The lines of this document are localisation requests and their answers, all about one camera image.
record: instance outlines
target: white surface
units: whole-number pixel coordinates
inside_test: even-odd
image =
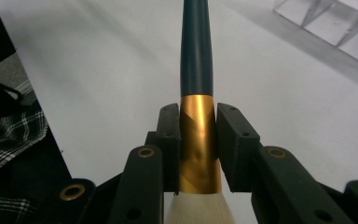
[[[358,66],[272,15],[210,0],[216,102],[326,185],[358,179]],[[73,177],[101,184],[179,102],[183,1],[0,0],[0,14]],[[250,196],[227,202],[255,223]]]

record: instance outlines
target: metal rivet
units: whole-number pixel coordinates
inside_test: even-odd
[[[63,201],[72,201],[84,194],[86,188],[82,184],[69,185],[61,190],[60,198]]]
[[[142,158],[148,158],[154,155],[154,150],[152,148],[142,148],[138,150],[138,156]]]
[[[277,149],[277,148],[270,148],[268,150],[268,154],[271,157],[275,157],[275,158],[278,158],[278,159],[284,158],[286,156],[286,153],[284,153],[284,151],[282,151],[280,149]]]

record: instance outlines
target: checkered shirt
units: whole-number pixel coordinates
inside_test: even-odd
[[[41,141],[47,131],[48,124],[38,106],[0,119],[0,169]],[[22,223],[35,209],[35,204],[28,199],[0,197],[0,223]]]

